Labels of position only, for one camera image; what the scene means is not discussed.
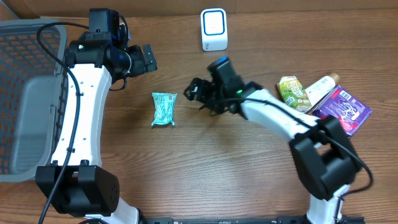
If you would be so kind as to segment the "teal wipes packet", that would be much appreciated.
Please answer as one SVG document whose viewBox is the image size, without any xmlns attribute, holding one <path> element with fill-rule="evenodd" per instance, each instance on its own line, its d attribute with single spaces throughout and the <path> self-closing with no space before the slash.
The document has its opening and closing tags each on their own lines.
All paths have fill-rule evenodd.
<svg viewBox="0 0 398 224">
<path fill-rule="evenodd" d="M 154 101 L 154 120 L 151 126 L 155 125 L 175 125 L 174 122 L 174 108 L 177 100 L 177 93 L 152 93 Z"/>
</svg>

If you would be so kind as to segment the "green tea carton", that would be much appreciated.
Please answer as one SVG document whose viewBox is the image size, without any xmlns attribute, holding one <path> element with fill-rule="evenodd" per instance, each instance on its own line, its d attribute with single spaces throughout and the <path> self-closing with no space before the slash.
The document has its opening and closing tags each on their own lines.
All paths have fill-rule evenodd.
<svg viewBox="0 0 398 224">
<path fill-rule="evenodd" d="M 281 77 L 277 88 L 287 106 L 303 113 L 311 109 L 308 94 L 296 76 Z"/>
</svg>

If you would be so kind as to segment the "white tube gold cap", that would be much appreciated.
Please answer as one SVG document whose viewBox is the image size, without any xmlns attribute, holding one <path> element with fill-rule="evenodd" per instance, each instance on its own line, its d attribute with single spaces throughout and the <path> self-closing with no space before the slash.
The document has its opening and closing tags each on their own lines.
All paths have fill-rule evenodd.
<svg viewBox="0 0 398 224">
<path fill-rule="evenodd" d="M 337 73 L 326 75 L 305 89 L 312 107 L 340 83 Z"/>
</svg>

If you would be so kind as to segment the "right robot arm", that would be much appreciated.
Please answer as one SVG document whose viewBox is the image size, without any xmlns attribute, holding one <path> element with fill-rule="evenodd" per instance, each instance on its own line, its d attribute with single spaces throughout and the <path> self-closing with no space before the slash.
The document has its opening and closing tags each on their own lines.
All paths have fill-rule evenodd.
<svg viewBox="0 0 398 224">
<path fill-rule="evenodd" d="M 294 223 L 364 223 L 341 210 L 350 185 L 363 167 L 340 122 L 298 112 L 255 82 L 244 83 L 228 57 L 208 66 L 211 80 L 194 78 L 184 90 L 216 116 L 225 112 L 262 125 L 288 142 L 298 177 L 310 194 L 310 207 Z"/>
</svg>

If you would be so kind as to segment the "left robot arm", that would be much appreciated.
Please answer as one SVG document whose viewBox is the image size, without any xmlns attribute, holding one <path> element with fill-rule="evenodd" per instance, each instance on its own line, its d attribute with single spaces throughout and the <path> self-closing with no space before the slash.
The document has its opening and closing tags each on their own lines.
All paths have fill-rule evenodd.
<svg viewBox="0 0 398 224">
<path fill-rule="evenodd" d="M 91 9 L 84 30 L 59 61 L 68 78 L 63 126 L 35 181 L 46 207 L 83 223 L 144 223 L 142 212 L 121 198 L 118 178 L 102 168 L 100 138 L 112 85 L 155 71 L 157 62 L 150 45 L 128 44 L 129 28 L 117 11 Z"/>
</svg>

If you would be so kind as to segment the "grey plastic basket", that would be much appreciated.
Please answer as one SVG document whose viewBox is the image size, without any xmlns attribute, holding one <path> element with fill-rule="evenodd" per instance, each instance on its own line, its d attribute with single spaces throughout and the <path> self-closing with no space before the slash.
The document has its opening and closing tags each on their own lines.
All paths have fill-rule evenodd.
<svg viewBox="0 0 398 224">
<path fill-rule="evenodd" d="M 1 22 L 1 182 L 33 179 L 60 139 L 68 78 L 49 53 L 63 59 L 67 32 L 53 23 Z"/>
</svg>

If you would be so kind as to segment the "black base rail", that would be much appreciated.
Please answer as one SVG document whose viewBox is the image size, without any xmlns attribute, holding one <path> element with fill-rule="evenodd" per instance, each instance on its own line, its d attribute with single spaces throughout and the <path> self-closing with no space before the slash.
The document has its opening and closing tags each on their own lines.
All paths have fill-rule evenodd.
<svg viewBox="0 0 398 224">
<path fill-rule="evenodd" d="M 280 216 L 277 218 L 243 218 L 243 219 L 179 219 L 143 218 L 139 224 L 310 224 L 304 216 Z"/>
</svg>

